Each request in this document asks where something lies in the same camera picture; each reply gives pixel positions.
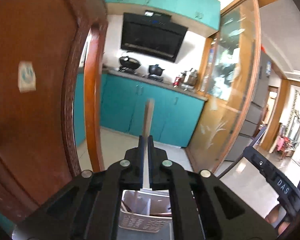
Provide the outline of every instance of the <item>stainless steel kettle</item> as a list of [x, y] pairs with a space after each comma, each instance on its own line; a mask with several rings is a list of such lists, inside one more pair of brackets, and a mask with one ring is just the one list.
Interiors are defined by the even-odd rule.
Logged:
[[198, 79], [198, 71], [191, 68], [189, 71], [185, 71], [185, 74], [186, 76], [183, 83], [189, 86], [194, 86]]

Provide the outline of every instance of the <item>tiled floor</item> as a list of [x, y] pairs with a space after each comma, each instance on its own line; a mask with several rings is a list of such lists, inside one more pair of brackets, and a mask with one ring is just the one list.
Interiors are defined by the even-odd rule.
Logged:
[[[269, 154], [260, 149], [258, 151], [282, 171], [295, 186], [298, 185], [300, 166], [291, 158], [287, 157], [284, 160], [279, 160], [279, 155], [276, 153]], [[220, 168], [217, 173], [220, 174], [223, 170]], [[266, 182], [259, 171], [244, 158], [222, 177], [221, 181], [262, 217], [265, 217], [278, 203], [278, 194]]]
[[[137, 147], [138, 138], [129, 134], [101, 128], [101, 148], [105, 168], [112, 163], [124, 158], [126, 150]], [[154, 143], [154, 146], [167, 152], [168, 158], [179, 163], [185, 170], [192, 171], [192, 167], [184, 149], [163, 144]], [[87, 150], [87, 142], [84, 141], [77, 148], [79, 163], [82, 170], [91, 170], [91, 162]]]
[[233, 162], [232, 161], [223, 161], [220, 168], [214, 173], [214, 175], [216, 177], [218, 177], [226, 168], [228, 168], [231, 165], [231, 163], [233, 163]]

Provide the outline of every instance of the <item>stove burner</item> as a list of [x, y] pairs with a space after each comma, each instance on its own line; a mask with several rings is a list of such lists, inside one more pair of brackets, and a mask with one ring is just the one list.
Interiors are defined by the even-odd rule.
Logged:
[[148, 78], [148, 79], [151, 79], [151, 80], [158, 81], [158, 82], [163, 82], [163, 77], [162, 77], [162, 76], [148, 75], [147, 78]]
[[132, 74], [132, 75], [136, 74], [134, 69], [123, 67], [123, 66], [120, 66], [118, 71], [125, 72], [125, 73]]

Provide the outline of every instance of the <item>kitchen counter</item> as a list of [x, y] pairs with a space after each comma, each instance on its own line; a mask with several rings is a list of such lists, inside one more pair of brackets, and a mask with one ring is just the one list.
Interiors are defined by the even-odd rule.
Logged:
[[180, 87], [173, 87], [173, 85], [171, 83], [159, 82], [159, 81], [151, 80], [151, 79], [148, 79], [146, 77], [139, 76], [139, 75], [133, 75], [133, 74], [125, 73], [125, 72], [120, 72], [120, 71], [117, 71], [117, 70], [111, 69], [111, 68], [103, 68], [102, 73], [103, 74], [115, 75], [115, 76], [119, 76], [119, 77], [124, 77], [124, 78], [128, 78], [128, 79], [136, 80], [136, 81], [139, 81], [139, 82], [147, 83], [147, 84], [150, 84], [150, 85], [158, 86], [158, 87], [161, 87], [161, 88], [173, 90], [175, 92], [178, 92], [178, 93], [181, 93], [181, 94], [184, 94], [184, 95], [187, 95], [187, 96], [191, 96], [193, 98], [197, 98], [197, 99], [200, 99], [202, 101], [207, 101], [208, 100], [206, 97], [203, 97], [203, 96], [201, 96], [199, 94], [196, 94], [194, 92], [191, 92], [191, 91], [188, 91], [188, 90], [183, 90]]

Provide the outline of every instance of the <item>white wall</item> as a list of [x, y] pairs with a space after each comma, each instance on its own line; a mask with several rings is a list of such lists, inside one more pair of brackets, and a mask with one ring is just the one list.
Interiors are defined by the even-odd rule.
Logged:
[[[279, 122], [281, 122], [283, 125], [288, 124], [290, 113], [292, 110], [292, 105], [293, 105], [293, 98], [294, 98], [294, 94], [295, 94], [296, 90], [298, 90], [298, 87], [295, 87], [295, 86], [290, 87], [289, 98], [284, 105], [284, 108], [283, 108], [283, 111], [282, 111], [282, 114], [281, 114], [281, 117], [279, 120]], [[299, 115], [300, 115], [300, 95], [299, 94], [297, 96], [295, 109], [299, 111]]]
[[281, 78], [271, 69], [270, 77], [269, 77], [269, 86], [280, 87]]
[[[120, 66], [119, 57], [124, 51], [120, 49], [123, 16], [108, 15], [108, 21], [103, 63], [109, 67], [118, 68]], [[181, 72], [191, 68], [199, 69], [205, 40], [204, 37], [188, 31], [175, 63], [139, 53], [129, 53], [129, 55], [141, 63], [137, 72], [148, 74], [149, 65], [159, 64], [161, 68], [165, 69], [162, 74], [165, 81], [173, 82]]]

